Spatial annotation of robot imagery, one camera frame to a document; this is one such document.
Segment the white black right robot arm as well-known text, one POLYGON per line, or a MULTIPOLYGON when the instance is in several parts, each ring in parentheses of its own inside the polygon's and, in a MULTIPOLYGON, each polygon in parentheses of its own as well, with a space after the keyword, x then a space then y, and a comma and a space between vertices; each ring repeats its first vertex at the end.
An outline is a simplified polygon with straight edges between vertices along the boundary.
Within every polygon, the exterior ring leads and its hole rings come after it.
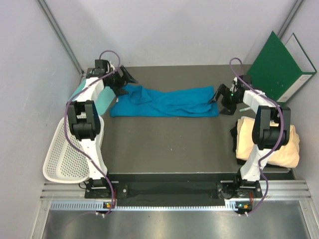
POLYGON ((248 105, 256 114, 251 133, 253 149, 232 182, 218 183, 219 196, 226 200, 250 195, 261 198, 259 180, 265 177, 263 169, 275 151, 289 142, 291 110, 253 89, 249 75, 234 78, 230 88, 221 84, 209 103, 219 98, 222 99, 222 115, 234 115, 239 103, 248 105))

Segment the blue t shirt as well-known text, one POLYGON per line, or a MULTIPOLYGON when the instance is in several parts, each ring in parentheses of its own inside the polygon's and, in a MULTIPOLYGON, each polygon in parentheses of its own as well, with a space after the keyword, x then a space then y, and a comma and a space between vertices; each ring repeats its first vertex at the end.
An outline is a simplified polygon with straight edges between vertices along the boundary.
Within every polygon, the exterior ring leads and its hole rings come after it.
POLYGON ((128 94, 119 96, 110 108, 111 117, 187 117, 219 116, 218 105, 209 103, 214 88, 192 88, 161 92, 143 86, 126 85, 128 94))

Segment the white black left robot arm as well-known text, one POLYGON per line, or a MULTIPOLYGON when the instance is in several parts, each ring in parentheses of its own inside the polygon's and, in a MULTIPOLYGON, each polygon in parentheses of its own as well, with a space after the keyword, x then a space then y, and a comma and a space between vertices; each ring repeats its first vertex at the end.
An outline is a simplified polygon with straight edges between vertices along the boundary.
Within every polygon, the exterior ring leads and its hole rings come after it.
POLYGON ((67 103, 64 127, 70 130, 81 147, 76 147, 72 142, 70 145, 85 156, 89 167, 89 176, 84 180, 87 199, 115 199, 99 143, 103 138, 104 121, 98 114, 95 102, 106 88, 111 90, 112 97, 126 95, 128 91, 124 87, 128 83, 136 84, 137 80, 124 65, 114 67, 108 60, 97 59, 83 89, 67 103))

